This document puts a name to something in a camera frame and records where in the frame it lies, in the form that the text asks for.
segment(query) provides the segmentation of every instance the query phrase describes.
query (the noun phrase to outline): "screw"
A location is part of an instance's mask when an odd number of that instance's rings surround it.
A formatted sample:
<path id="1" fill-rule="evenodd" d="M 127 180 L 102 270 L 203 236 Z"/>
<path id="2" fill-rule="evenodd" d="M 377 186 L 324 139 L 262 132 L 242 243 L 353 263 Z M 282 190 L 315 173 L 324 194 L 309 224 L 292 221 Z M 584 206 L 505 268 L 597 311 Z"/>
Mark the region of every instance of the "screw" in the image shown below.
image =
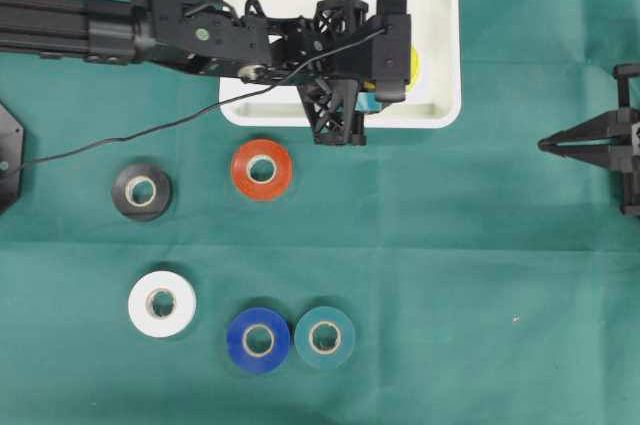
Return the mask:
<path id="1" fill-rule="evenodd" d="M 198 40 L 202 40 L 203 42 L 206 42 L 207 40 L 209 40 L 209 30 L 207 30 L 206 28 L 196 29 L 196 38 Z"/>

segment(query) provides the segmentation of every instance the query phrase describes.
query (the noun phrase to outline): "black tape roll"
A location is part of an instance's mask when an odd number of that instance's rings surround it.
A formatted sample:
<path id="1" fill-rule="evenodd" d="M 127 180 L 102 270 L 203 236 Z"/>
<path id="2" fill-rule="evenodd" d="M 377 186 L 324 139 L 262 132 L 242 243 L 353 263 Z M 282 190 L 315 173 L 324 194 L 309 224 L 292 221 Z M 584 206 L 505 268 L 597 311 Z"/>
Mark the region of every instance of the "black tape roll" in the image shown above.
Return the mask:
<path id="1" fill-rule="evenodd" d="M 149 183 L 151 198 L 144 203 L 133 199 L 133 189 Z M 171 201 L 171 181 L 164 171 L 148 163 L 134 163 L 122 170 L 111 187 L 113 204 L 125 217 L 147 222 L 164 213 Z"/>

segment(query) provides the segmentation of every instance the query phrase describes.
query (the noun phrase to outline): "electrical tape roll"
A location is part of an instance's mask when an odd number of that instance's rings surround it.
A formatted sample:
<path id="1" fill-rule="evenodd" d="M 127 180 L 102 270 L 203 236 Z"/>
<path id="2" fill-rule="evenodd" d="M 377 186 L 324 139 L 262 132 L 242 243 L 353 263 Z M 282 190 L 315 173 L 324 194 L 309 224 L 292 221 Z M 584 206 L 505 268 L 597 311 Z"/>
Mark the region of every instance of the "electrical tape roll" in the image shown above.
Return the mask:
<path id="1" fill-rule="evenodd" d="M 269 332 L 271 344 L 267 350 L 256 353 L 249 348 L 248 335 L 254 328 Z M 280 365 L 291 347 L 291 334 L 287 322 L 268 308 L 249 308 L 236 316 L 227 329 L 229 357 L 238 367 L 250 373 L 266 373 Z"/>
<path id="2" fill-rule="evenodd" d="M 258 160 L 273 166 L 273 175 L 264 181 L 251 176 L 251 168 Z M 242 145 L 231 159 L 231 179 L 236 188 L 251 200 L 275 200 L 282 195 L 293 178 L 293 162 L 289 152 L 277 142 L 259 138 Z"/>
<path id="3" fill-rule="evenodd" d="M 134 199 L 137 185 L 151 185 L 151 197 L 139 203 Z M 122 170 L 111 187 L 116 208 L 127 218 L 147 222 L 164 213 L 171 201 L 171 181 L 164 171 L 148 163 L 134 163 Z"/>
<path id="4" fill-rule="evenodd" d="M 321 349 L 314 343 L 314 333 L 320 326 L 336 331 L 332 347 Z M 342 311 L 333 307 L 317 307 L 305 313 L 296 325 L 294 335 L 300 357 L 314 368 L 331 370 L 349 359 L 356 343 L 353 323 Z"/>
<path id="5" fill-rule="evenodd" d="M 153 309 L 157 293 L 172 298 L 168 315 L 158 315 Z M 143 276 L 129 294 L 129 318 L 145 335 L 164 338 L 184 330 L 196 312 L 196 294 L 191 284 L 177 273 L 157 271 Z"/>

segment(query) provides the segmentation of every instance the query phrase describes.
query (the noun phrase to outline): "green fabric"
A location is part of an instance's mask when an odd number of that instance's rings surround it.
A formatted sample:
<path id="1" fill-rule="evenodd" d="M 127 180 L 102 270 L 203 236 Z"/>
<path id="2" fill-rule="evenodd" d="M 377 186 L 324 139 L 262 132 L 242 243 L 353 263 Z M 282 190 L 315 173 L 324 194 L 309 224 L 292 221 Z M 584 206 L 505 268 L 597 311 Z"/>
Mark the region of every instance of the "green fabric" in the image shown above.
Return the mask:
<path id="1" fill-rule="evenodd" d="M 26 172 L 0 217 L 0 422 L 637 422 L 640 223 L 618 213 L 619 177 L 536 142 L 617 106 L 610 70 L 640 60 L 639 3 L 461 0 L 464 110 L 442 130 L 375 129 L 366 148 L 326 148 L 306 129 L 241 128 L 216 112 Z M 0 55 L 0 70 L 27 157 L 217 94 L 215 80 L 152 65 Z M 233 151 L 255 136 L 295 162 L 274 203 L 229 179 Z M 110 199 L 138 159 L 175 191 L 146 224 Z M 157 268 L 198 294 L 192 325 L 161 341 L 127 314 L 133 283 Z M 338 307 L 354 354 L 320 372 L 292 352 L 248 376 L 226 356 L 225 327 L 252 305 L 291 323 Z"/>

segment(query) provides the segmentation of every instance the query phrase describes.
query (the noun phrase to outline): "yellow object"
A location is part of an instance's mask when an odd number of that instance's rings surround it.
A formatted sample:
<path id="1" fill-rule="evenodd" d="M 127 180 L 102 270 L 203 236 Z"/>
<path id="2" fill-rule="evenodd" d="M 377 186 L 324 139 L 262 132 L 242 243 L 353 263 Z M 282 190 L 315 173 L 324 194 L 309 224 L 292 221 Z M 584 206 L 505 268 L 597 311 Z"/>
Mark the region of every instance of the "yellow object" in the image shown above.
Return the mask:
<path id="1" fill-rule="evenodd" d="M 407 85 L 407 90 L 411 90 L 413 86 L 418 81 L 418 76 L 420 75 L 420 57 L 418 56 L 418 51 L 415 47 L 411 47 L 411 65 L 409 66 L 409 85 Z"/>
<path id="2" fill-rule="evenodd" d="M 407 85 L 407 90 L 411 90 L 413 88 L 418 81 L 418 75 L 420 75 L 420 57 L 418 56 L 418 51 L 414 46 L 411 46 L 411 62 L 409 70 L 409 85 Z M 365 90 L 373 91 L 376 89 L 376 84 L 371 82 L 364 82 L 363 86 Z"/>

